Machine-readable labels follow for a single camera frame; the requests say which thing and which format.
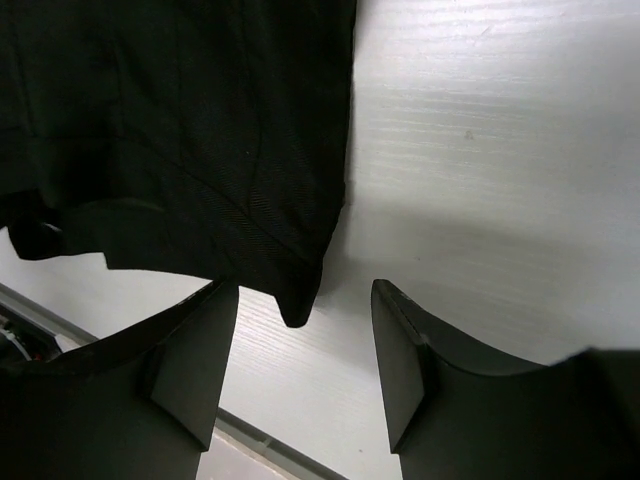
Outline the black pleated skirt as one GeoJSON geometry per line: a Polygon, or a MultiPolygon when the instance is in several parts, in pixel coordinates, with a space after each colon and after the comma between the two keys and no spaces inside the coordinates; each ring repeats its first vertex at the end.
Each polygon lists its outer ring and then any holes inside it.
{"type": "Polygon", "coordinates": [[[17,255],[228,278],[304,326],[345,198],[353,1],[5,1],[17,255]]]}

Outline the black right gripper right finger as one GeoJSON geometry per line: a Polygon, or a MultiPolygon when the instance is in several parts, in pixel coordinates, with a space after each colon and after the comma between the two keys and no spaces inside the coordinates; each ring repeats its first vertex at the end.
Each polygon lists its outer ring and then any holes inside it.
{"type": "Polygon", "coordinates": [[[393,283],[371,289],[390,449],[406,479],[635,479],[639,354],[549,366],[491,347],[393,283]]]}

